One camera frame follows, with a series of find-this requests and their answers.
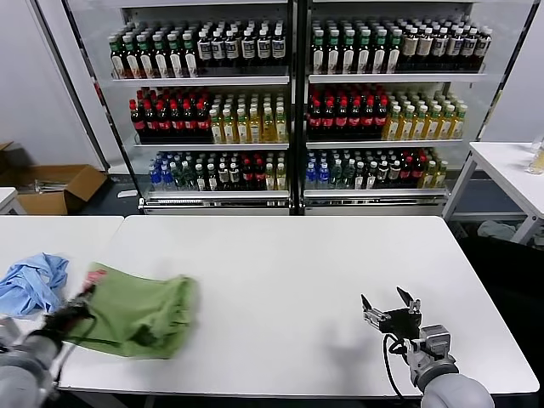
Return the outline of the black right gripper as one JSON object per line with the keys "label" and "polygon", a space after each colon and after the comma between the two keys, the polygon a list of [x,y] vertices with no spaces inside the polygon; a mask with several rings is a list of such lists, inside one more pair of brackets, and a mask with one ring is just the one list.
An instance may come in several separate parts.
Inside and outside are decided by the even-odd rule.
{"label": "black right gripper", "polygon": [[399,286],[396,289],[408,309],[394,309],[383,313],[373,308],[361,294],[364,320],[371,326],[379,326],[379,331],[384,334],[393,334],[397,338],[419,338],[421,300]]}

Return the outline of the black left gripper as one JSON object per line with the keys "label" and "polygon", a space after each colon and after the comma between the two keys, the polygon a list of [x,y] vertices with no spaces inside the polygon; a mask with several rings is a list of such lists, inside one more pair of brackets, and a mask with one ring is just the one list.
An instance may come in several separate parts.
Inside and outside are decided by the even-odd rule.
{"label": "black left gripper", "polygon": [[78,293],[66,305],[45,318],[44,330],[56,337],[64,338],[78,324],[88,317],[88,303],[96,290],[96,285],[90,285]]}

